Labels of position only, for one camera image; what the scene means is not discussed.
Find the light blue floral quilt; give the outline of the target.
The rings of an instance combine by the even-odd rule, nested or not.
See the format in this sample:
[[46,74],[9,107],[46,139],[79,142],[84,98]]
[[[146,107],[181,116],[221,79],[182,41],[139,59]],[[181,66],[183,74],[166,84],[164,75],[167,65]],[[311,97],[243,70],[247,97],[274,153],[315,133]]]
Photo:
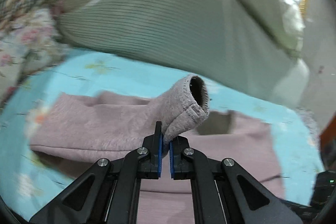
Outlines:
[[[60,93],[95,96],[108,90],[151,98],[167,91],[185,71],[124,59],[108,53],[73,50],[66,61],[30,76],[1,112],[1,197],[29,220],[72,179],[42,164],[29,149],[29,137]],[[286,200],[307,205],[315,178],[324,170],[309,129],[293,110],[205,79],[210,108],[238,111],[271,126]]]

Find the pink floral pillow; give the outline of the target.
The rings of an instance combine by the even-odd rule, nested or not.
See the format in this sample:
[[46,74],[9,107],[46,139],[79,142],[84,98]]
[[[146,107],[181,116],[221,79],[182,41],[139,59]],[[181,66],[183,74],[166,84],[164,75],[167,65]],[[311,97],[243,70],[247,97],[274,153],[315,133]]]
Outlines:
[[34,9],[1,30],[1,102],[28,75],[62,61],[69,47],[49,8]]

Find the grey-green striped pillow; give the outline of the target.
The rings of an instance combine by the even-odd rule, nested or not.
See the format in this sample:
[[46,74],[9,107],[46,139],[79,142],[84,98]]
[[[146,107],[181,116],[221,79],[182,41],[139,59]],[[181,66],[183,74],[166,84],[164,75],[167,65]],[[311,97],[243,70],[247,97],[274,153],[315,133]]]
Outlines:
[[63,0],[66,43],[183,69],[294,108],[309,80],[239,0]]

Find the mauve knit sweater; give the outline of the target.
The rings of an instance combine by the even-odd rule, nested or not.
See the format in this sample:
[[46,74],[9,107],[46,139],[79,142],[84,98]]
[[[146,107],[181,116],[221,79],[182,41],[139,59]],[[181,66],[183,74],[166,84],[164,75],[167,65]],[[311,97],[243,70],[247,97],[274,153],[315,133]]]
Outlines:
[[155,98],[104,91],[61,94],[30,140],[30,148],[76,176],[98,159],[116,160],[138,148],[161,122],[165,142],[177,135],[214,159],[232,156],[273,194],[284,196],[269,124],[236,111],[209,109],[205,82],[189,75]]

